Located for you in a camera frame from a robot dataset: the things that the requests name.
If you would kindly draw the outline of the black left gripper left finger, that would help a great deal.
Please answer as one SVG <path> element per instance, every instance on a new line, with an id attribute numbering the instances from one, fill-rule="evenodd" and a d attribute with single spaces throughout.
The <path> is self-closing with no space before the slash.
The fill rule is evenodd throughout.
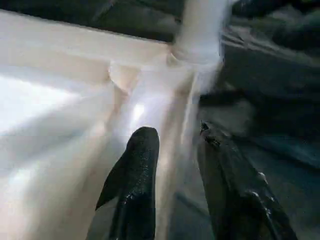
<path id="1" fill-rule="evenodd" d="M 138 128 L 108 174 L 88 240 L 153 240 L 160 140 L 153 127 Z"/>

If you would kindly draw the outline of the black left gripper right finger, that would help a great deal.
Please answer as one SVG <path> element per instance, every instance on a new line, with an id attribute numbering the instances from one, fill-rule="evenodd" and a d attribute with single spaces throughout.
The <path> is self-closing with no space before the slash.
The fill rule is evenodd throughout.
<path id="1" fill-rule="evenodd" d="M 202 121 L 197 162 L 217 240 L 295 240 L 265 175 L 218 127 Z"/>

